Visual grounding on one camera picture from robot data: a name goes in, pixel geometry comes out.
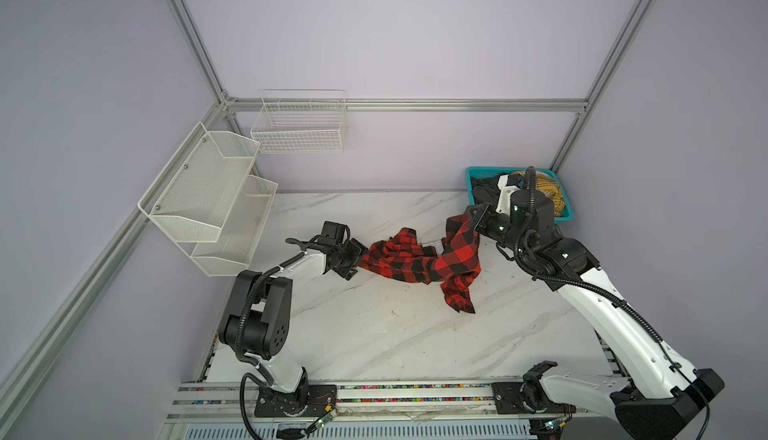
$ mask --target plaid shirt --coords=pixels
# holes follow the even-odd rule
[[[401,282],[442,282],[446,303],[453,310],[475,313],[469,285],[480,273],[480,236],[468,223],[466,214],[446,220],[446,238],[442,239],[445,250],[439,257],[434,247],[416,242],[415,230],[403,228],[388,241],[371,245],[360,267]]]

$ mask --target black cloth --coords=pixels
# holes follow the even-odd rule
[[[472,184],[472,196],[475,198],[475,204],[498,204],[498,198],[502,194],[502,191],[498,189],[498,179],[502,175],[509,175],[507,178],[507,185],[520,186],[523,182],[522,175],[512,174],[511,172],[502,172],[501,174],[490,178],[470,177],[469,182]]]

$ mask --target white mesh shelf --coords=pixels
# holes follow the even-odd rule
[[[150,187],[139,209],[208,277],[234,276],[254,256],[277,184],[250,174],[259,142],[202,124],[193,135],[168,186],[159,195]]]
[[[341,152],[346,141],[343,90],[263,90],[251,137],[264,154]]]

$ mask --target marble table surface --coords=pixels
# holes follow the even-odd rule
[[[420,243],[445,236],[445,220],[464,212],[465,192],[278,194],[251,270],[290,257],[286,237],[308,240],[326,220],[348,224],[371,245],[416,229]],[[571,371],[611,374],[594,330],[543,282],[533,282],[483,237],[482,272],[470,287],[475,314],[457,313],[437,283],[402,283],[360,269],[293,283],[286,346],[314,380],[521,376],[542,360]],[[253,367],[216,345],[208,382],[236,382]]]

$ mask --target mesh shelf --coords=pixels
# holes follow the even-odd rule
[[[149,218],[174,242],[218,241],[258,148],[258,142],[233,132],[205,132],[149,206]]]
[[[341,152],[346,141],[342,90],[263,90],[251,137],[264,154]]]
[[[209,277],[237,275],[248,267],[266,223],[277,184],[248,175],[219,240],[198,243],[190,257]]]

